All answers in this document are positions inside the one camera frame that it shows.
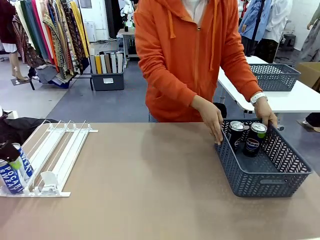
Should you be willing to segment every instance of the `hand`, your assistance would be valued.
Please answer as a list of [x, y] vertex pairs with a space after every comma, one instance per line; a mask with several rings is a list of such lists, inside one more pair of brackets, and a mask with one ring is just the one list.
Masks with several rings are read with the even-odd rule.
[[218, 145], [224, 140], [220, 125], [224, 122], [221, 111], [210, 101], [196, 95], [191, 106], [197, 109], [204, 124], [210, 129]]
[[243, 25], [242, 25], [242, 28], [241, 28], [241, 31], [244, 33], [245, 30], [246, 30], [246, 28], [247, 28], [247, 25], [243, 24]]
[[262, 123], [268, 126], [269, 120], [272, 124], [278, 126], [278, 118], [272, 112], [271, 107], [265, 97], [260, 97], [254, 104], [254, 111], [257, 118], [262, 119]]

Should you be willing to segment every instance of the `gray plastic basket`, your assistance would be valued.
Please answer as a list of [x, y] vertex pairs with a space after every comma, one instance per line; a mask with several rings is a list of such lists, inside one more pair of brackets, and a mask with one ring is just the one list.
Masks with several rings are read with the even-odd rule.
[[285, 64], [250, 64], [258, 85], [266, 92], [290, 92], [300, 72]]
[[248, 138], [249, 126], [260, 122], [258, 119], [236, 120], [244, 123], [246, 128], [235, 154], [226, 138], [232, 121], [224, 120], [223, 142], [220, 146], [216, 144], [215, 149], [233, 193], [238, 197], [251, 198], [291, 197], [312, 172], [308, 163], [273, 126], [268, 128], [258, 155], [245, 156], [242, 149]]

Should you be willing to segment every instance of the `hoodie drawstring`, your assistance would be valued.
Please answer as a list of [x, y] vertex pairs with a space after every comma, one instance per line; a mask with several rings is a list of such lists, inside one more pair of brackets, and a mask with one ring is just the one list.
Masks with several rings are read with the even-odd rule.
[[172, 22], [172, 15], [169, 9], [167, 9], [168, 17], [169, 17], [169, 27], [170, 27], [170, 38], [174, 39], [176, 37], [174, 32], [174, 24]]
[[216, 25], [217, 25], [217, 8], [218, 8], [218, 1], [214, 0], [210, 71], [212, 71], [214, 69], [213, 64], [214, 64], [214, 55], [215, 55], [215, 33], [216, 33]]

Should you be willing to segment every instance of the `white skirt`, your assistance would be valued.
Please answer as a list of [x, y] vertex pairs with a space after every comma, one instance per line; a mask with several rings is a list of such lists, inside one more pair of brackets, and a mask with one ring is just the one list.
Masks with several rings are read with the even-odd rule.
[[13, 54], [15, 53], [18, 49], [17, 49], [17, 45], [12, 44], [12, 43], [2, 43], [4, 50], [7, 53]]

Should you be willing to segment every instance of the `cardboard box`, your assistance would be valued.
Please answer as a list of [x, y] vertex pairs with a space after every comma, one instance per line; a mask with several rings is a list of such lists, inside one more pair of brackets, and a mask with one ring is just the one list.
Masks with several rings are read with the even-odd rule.
[[300, 62], [295, 69], [299, 71], [299, 81], [313, 90], [320, 87], [320, 62]]

